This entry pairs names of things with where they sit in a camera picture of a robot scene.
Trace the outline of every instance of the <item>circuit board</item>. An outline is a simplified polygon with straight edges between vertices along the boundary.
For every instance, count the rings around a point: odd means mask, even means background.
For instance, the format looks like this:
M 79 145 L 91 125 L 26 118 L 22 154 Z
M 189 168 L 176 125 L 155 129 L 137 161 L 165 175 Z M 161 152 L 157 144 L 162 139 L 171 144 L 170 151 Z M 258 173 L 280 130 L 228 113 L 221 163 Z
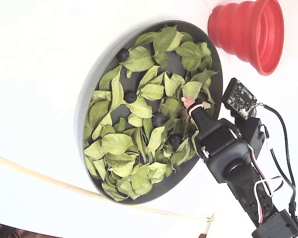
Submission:
M 252 112 L 252 106 L 256 104 L 256 97 L 236 78 L 232 78 L 222 102 L 225 107 L 247 120 Z

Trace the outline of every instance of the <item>green leaf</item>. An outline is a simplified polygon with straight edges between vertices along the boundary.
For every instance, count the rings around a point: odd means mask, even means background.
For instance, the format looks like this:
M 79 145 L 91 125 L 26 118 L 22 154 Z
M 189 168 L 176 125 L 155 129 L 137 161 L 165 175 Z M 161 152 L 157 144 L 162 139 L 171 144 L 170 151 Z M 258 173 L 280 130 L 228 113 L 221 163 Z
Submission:
M 111 112 L 115 110 L 117 107 L 119 107 L 124 100 L 124 89 L 119 79 L 120 79 L 120 74 L 117 74 L 116 77 L 114 77 L 113 80 L 111 81 L 112 97 L 113 97 L 111 102 L 111 107 L 110 107 Z
M 124 153 L 122 155 L 113 155 L 111 153 L 107 153 L 106 161 L 111 167 L 118 168 L 118 167 L 125 167 L 130 162 L 134 163 L 135 158 L 128 155 L 127 153 Z
M 201 59 L 200 58 L 191 58 L 183 56 L 181 59 L 182 66 L 187 71 L 193 71 L 200 65 Z
M 118 191 L 130 196 L 133 200 L 139 197 L 139 195 L 135 194 L 135 192 L 133 191 L 133 187 L 131 186 L 131 183 L 127 179 L 117 180 L 117 188 Z
M 205 84 L 207 82 L 207 80 L 216 73 L 217 72 L 214 72 L 212 70 L 204 70 L 202 73 L 198 73 L 197 75 L 195 75 L 191 79 L 191 81 L 198 81 L 202 84 Z
M 96 169 L 87 156 L 85 156 L 86 166 L 91 175 L 97 177 Z
M 199 65 L 199 69 L 201 71 L 204 71 L 205 69 L 211 69 L 211 67 L 212 67 L 212 57 L 211 56 L 205 57 Z
M 161 176 L 164 176 L 164 173 L 167 169 L 166 164 L 161 164 L 159 162 L 154 162 L 153 164 L 149 165 L 148 168 L 151 171 L 155 171 L 153 175 L 151 175 L 150 179 L 159 179 Z
M 181 39 L 181 44 L 187 41 L 193 42 L 193 38 L 189 33 L 186 33 L 186 32 L 180 32 L 180 33 L 183 35 Z
M 101 122 L 98 124 L 98 126 L 96 127 L 95 131 L 93 132 L 93 134 L 91 135 L 91 137 L 93 138 L 93 140 L 96 140 L 99 136 L 100 136 L 100 132 L 103 128 L 104 125 L 112 125 L 112 120 L 111 120 L 111 116 L 110 113 L 108 113 L 103 120 L 101 120 Z
M 141 90 L 141 96 L 150 100 L 159 100 L 163 97 L 164 86 L 157 84 L 147 84 Z
M 131 113 L 128 117 L 128 123 L 135 127 L 143 126 L 143 119 Z
M 114 125 L 114 129 L 117 133 L 122 133 L 126 128 L 126 119 L 119 118 L 119 123 Z
M 133 72 L 131 71 L 131 70 L 129 70 L 129 69 L 127 69 L 126 70 L 126 77 L 127 78 L 131 78 L 131 74 L 132 74 Z
M 177 27 L 164 27 L 153 40 L 154 55 L 164 53 L 172 44 L 177 34 Z
M 152 83 L 152 84 L 161 84 L 164 75 L 165 75 L 165 72 L 161 73 L 159 76 L 157 76 L 156 78 L 151 80 L 150 83 Z
M 138 46 L 129 49 L 128 59 L 120 64 L 132 72 L 142 72 L 151 68 L 154 65 L 154 60 L 152 59 L 149 50 L 142 46 Z
M 94 160 L 100 160 L 106 154 L 106 151 L 101 146 L 100 140 L 97 140 L 84 150 L 84 154 L 92 157 Z
M 182 56 L 181 63 L 187 71 L 193 71 L 200 65 L 202 53 L 193 42 L 184 42 L 175 51 Z
M 159 34 L 158 32 L 148 32 L 148 33 L 142 34 L 137 38 L 134 48 L 142 44 L 151 43 L 158 34 Z
M 136 130 L 136 128 L 131 128 L 131 129 L 125 130 L 125 131 L 123 132 L 123 134 L 125 134 L 125 135 L 129 135 L 129 136 L 133 136 L 135 130 Z
M 143 158 L 145 158 L 146 157 L 146 152 L 145 151 L 147 150 L 147 148 L 146 148 L 146 145 L 143 142 L 140 127 L 137 127 L 137 129 L 134 133 L 134 139 L 136 141 L 136 144 L 138 146 L 138 149 L 139 149 L 141 155 L 143 156 Z
M 166 53 L 159 53 L 158 55 L 153 56 L 153 58 L 162 68 L 165 68 L 168 64 L 169 56 Z
M 104 159 L 93 161 L 95 168 L 97 169 L 101 179 L 105 181 L 105 165 L 104 165 Z
M 169 177 L 172 174 L 172 171 L 173 171 L 172 166 L 170 164 L 168 164 L 167 168 L 165 170 L 165 176 Z
M 108 134 L 114 134 L 114 133 L 116 133 L 115 129 L 111 125 L 105 125 L 105 126 L 103 126 L 103 128 L 100 132 L 100 137 L 103 138 L 104 136 L 106 136 Z
M 168 97 L 177 95 L 178 85 L 174 80 L 170 79 L 167 74 L 164 75 L 164 87 Z
M 137 195 L 145 195 L 145 194 L 149 193 L 151 191 L 151 189 L 152 189 L 152 183 L 151 183 L 150 179 L 145 179 L 142 186 L 140 188 L 135 189 L 135 193 Z
M 137 90 L 137 94 L 139 94 L 140 89 L 143 88 L 146 84 L 148 84 L 151 80 L 153 80 L 154 78 L 156 78 L 157 74 L 158 74 L 158 69 L 160 68 L 160 66 L 152 66 L 143 76 L 143 78 L 140 80 L 139 82 L 139 86 L 138 86 L 138 90 Z
M 197 136 L 199 134 L 199 131 L 198 130 L 196 130 L 195 131 L 195 133 L 192 135 L 192 143 L 193 143 L 193 147 L 194 147 L 194 150 L 195 150 L 195 152 L 198 154 L 198 151 L 197 151 L 197 147 L 196 147 L 196 145 L 195 145 L 195 137 Z
M 171 80 L 173 80 L 178 85 L 178 89 L 185 84 L 184 79 L 180 75 L 175 73 L 172 74 Z
M 166 49 L 166 51 L 173 51 L 175 48 L 179 47 L 182 37 L 183 35 L 180 32 L 177 32 L 171 45 L 168 47 L 168 49 Z
M 127 177 L 130 175 L 131 171 L 134 167 L 134 161 L 127 163 L 124 167 L 111 167 L 109 168 L 110 171 L 114 172 L 120 177 Z
M 208 44 L 206 42 L 198 42 L 197 46 L 201 51 L 202 58 L 211 56 L 211 51 L 208 48 Z
M 92 128 L 95 128 L 99 122 L 107 115 L 108 105 L 110 101 L 101 101 L 95 103 L 89 111 L 89 124 Z
M 189 156 L 190 150 L 188 141 L 188 138 L 184 140 L 171 156 L 170 161 L 173 168 L 175 168 L 175 166 L 179 166 Z
M 138 96 L 135 102 L 126 103 L 126 105 L 133 114 L 140 118 L 152 117 L 152 107 L 146 103 L 143 97 Z
M 108 71 L 107 73 L 102 76 L 102 78 L 99 81 L 99 90 L 109 91 L 110 82 L 111 80 L 117 75 L 120 75 L 121 65 L 117 66 L 111 71 Z
M 184 84 L 182 88 L 183 97 L 196 99 L 200 93 L 202 83 L 191 81 Z
M 159 111 L 169 118 L 176 118 L 181 108 L 181 104 L 174 98 L 167 98 L 163 104 L 159 105 Z
M 133 145 L 133 140 L 125 134 L 108 134 L 101 139 L 104 150 L 114 155 L 122 155 Z
M 161 143 L 161 134 L 164 131 L 164 126 L 157 127 L 153 129 L 151 136 L 150 136 L 150 141 L 147 146 L 149 152 L 154 152 L 160 145 Z
M 143 121 L 144 131 L 147 139 L 150 139 L 151 132 L 153 130 L 153 124 L 151 118 L 145 118 Z
M 143 165 L 138 168 L 137 172 L 132 176 L 131 183 L 133 189 L 140 188 L 147 179 L 149 168 Z
M 102 182 L 101 186 L 104 189 L 104 192 L 106 192 L 109 196 L 111 196 L 115 201 L 123 201 L 126 199 L 126 197 L 120 195 L 115 187 L 112 187 L 111 185 L 107 184 L 106 182 Z

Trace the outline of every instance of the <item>dark gray round tray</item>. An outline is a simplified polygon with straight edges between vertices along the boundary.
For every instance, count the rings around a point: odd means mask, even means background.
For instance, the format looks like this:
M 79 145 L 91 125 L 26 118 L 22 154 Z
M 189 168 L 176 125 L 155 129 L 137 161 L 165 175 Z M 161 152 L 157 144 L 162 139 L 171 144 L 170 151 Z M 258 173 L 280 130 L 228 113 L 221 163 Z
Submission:
M 200 28 L 198 28 L 197 26 L 192 25 L 188 22 L 184 22 L 184 21 L 177 21 L 177 20 L 164 21 L 164 22 L 159 22 L 157 24 L 149 26 L 146 29 L 139 31 L 136 35 L 132 35 L 129 38 L 127 43 L 120 41 L 118 43 L 118 46 L 115 46 L 116 50 L 114 52 L 111 50 L 112 55 L 105 56 L 105 58 L 107 58 L 107 59 L 110 58 L 111 61 L 100 62 L 101 65 L 107 65 L 106 67 L 103 66 L 104 70 L 101 73 L 93 72 L 93 70 L 99 70 L 99 67 L 95 67 L 95 66 L 91 70 L 89 80 L 92 80 L 92 82 L 89 85 L 90 86 L 94 85 L 94 86 L 93 86 L 92 90 L 87 85 L 85 85 L 85 89 L 83 87 L 83 89 L 81 91 L 80 98 L 79 98 L 77 106 L 76 106 L 78 118 L 75 119 L 75 121 L 77 120 L 77 123 L 78 123 L 77 124 L 77 126 L 78 126 L 77 127 L 77 137 L 78 137 L 77 143 L 78 143 L 78 147 L 79 147 L 79 152 L 80 152 L 82 161 L 85 165 L 86 171 L 89 175 L 89 178 L 92 180 L 92 182 L 95 185 L 95 187 L 97 188 L 97 190 L 101 194 L 103 194 L 105 197 L 107 197 L 108 199 L 110 199 L 112 201 L 114 201 L 114 200 L 104 192 L 104 190 L 101 186 L 102 181 L 91 177 L 91 175 L 88 172 L 88 169 L 86 167 L 86 164 L 85 164 L 82 138 L 83 138 L 84 119 L 87 114 L 87 106 L 91 99 L 93 91 L 95 89 L 98 89 L 98 82 L 99 82 L 101 76 L 104 73 L 112 70 L 119 64 L 118 60 L 115 57 L 115 55 L 118 53 L 118 51 L 121 48 L 129 49 L 130 47 L 132 47 L 134 45 L 136 39 L 141 34 L 146 33 L 146 32 L 151 32 L 151 31 L 158 31 L 159 29 L 164 27 L 165 24 L 168 26 L 177 25 L 178 31 L 184 31 L 184 32 L 189 33 L 192 36 L 192 38 L 194 39 L 194 42 L 197 42 L 197 41 L 207 42 L 208 47 L 212 52 L 212 60 L 213 60 L 212 70 L 218 71 L 218 73 L 216 75 L 212 76 L 212 83 L 210 86 L 210 92 L 211 92 L 212 98 L 214 99 L 214 101 L 216 103 L 213 118 L 217 119 L 219 116 L 219 112 L 220 112 L 220 108 L 221 108 L 221 97 L 222 97 L 222 93 L 223 93 L 223 75 L 222 75 L 221 62 L 220 62 L 220 58 L 219 58 L 219 55 L 218 55 L 218 52 L 217 52 L 215 46 L 209 39 L 208 35 L 206 33 L 204 33 Z M 153 53 L 153 47 L 151 45 L 146 44 L 143 46 L 145 46 L 147 49 L 150 49 Z M 184 77 L 185 69 L 181 65 L 181 57 L 178 56 L 175 52 L 169 52 L 168 55 L 169 55 L 168 65 L 164 69 L 160 68 L 158 74 L 160 74 L 163 71 L 168 71 L 168 72 L 174 72 L 174 73 L 179 74 Z M 120 81 L 123 85 L 124 91 L 136 90 L 138 83 L 143 75 L 144 75 L 144 72 L 134 72 L 132 74 L 132 77 L 130 79 L 127 79 L 126 68 L 123 67 L 121 70 Z M 147 101 L 147 102 L 152 106 L 152 110 L 154 112 L 157 111 L 157 106 L 158 106 L 157 102 L 155 102 L 155 101 L 153 101 L 153 102 Z M 113 119 L 113 124 L 115 124 L 119 121 L 119 117 L 127 117 L 129 114 L 130 114 L 129 109 L 125 105 L 121 105 L 115 111 L 113 111 L 111 114 L 112 119 Z M 165 193 L 170 191 L 173 187 L 175 187 L 191 171 L 191 169 L 194 167 L 194 165 L 196 164 L 198 159 L 199 159 L 199 157 L 195 156 L 193 159 L 182 164 L 180 172 L 175 173 L 173 171 L 171 176 L 164 178 L 159 183 L 155 183 L 153 185 L 152 190 L 148 194 L 140 196 L 136 200 L 132 200 L 131 198 L 128 198 L 128 199 L 121 201 L 119 203 L 129 204 L 129 205 L 141 204 L 141 203 L 149 202 L 151 200 L 154 200 L 154 199 L 164 195 Z

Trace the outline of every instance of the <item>wire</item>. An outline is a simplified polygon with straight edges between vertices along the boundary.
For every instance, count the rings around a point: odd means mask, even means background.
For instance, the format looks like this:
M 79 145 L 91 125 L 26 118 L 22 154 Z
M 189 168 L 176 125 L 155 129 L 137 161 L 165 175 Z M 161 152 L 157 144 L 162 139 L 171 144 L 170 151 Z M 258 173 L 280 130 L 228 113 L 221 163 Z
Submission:
M 259 202 L 259 198 L 258 198 L 258 193 L 257 193 L 257 185 L 260 184 L 260 183 L 266 183 L 270 180 L 274 180 L 274 179 L 283 179 L 281 176 L 276 176 L 274 178 L 271 178 L 271 179 L 263 179 L 263 180 L 259 180 L 255 183 L 254 185 L 254 195 L 255 195 L 255 199 L 256 199 L 256 202 L 257 202 L 257 212 L 258 212 L 258 223 L 259 224 L 262 224 L 263 221 L 264 221 L 264 214 L 263 214 L 263 209 L 262 209 L 262 206 L 260 205 L 260 202 Z M 282 183 L 278 186 L 278 188 L 275 189 L 274 192 L 278 191 L 282 186 L 283 186 L 283 183 L 284 181 L 282 181 Z
M 248 144 L 248 148 L 249 148 L 250 151 L 251 151 L 251 153 L 250 153 L 250 158 L 251 158 L 251 161 L 252 161 L 252 164 L 253 164 L 255 170 L 256 170 L 257 173 L 259 174 L 260 178 L 261 178 L 262 180 L 265 180 L 266 178 L 265 178 L 264 174 L 261 172 L 261 170 L 259 169 L 258 165 L 256 164 L 256 161 L 255 161 L 255 154 L 254 154 L 254 149 L 253 149 L 249 144 Z M 265 185 L 266 185 L 265 190 L 266 190 L 266 188 L 267 188 L 266 192 L 267 192 L 269 195 L 271 195 L 272 192 L 270 191 L 270 187 L 269 187 L 268 183 L 265 182 Z

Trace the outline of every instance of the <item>white backdrop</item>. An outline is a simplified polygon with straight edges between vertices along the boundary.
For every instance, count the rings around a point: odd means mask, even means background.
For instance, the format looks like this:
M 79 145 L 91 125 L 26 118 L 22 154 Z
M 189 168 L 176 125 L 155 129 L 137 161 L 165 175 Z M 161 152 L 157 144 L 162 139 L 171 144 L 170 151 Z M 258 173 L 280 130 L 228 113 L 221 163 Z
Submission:
M 80 161 L 73 133 L 75 105 L 95 62 L 126 32 L 179 19 L 205 32 L 208 9 L 220 1 L 22 0 L 0 1 L 0 156 L 55 179 L 96 191 Z M 280 0 L 285 43 L 269 77 L 219 49 L 224 88 L 241 80 L 263 103 L 278 110 L 289 134 L 298 188 L 298 0 Z M 286 169 L 282 128 L 259 109 L 275 153 Z M 220 117 L 230 118 L 222 108 Z M 269 151 L 259 157 L 266 177 L 278 174 Z M 274 196 L 288 207 L 291 190 Z M 172 191 L 145 206 L 210 216 L 210 237 L 251 237 L 255 229 L 230 190 L 217 184 L 202 161 Z M 192 237 L 203 223 L 135 211 L 38 181 L 0 165 L 0 223 L 60 237 Z

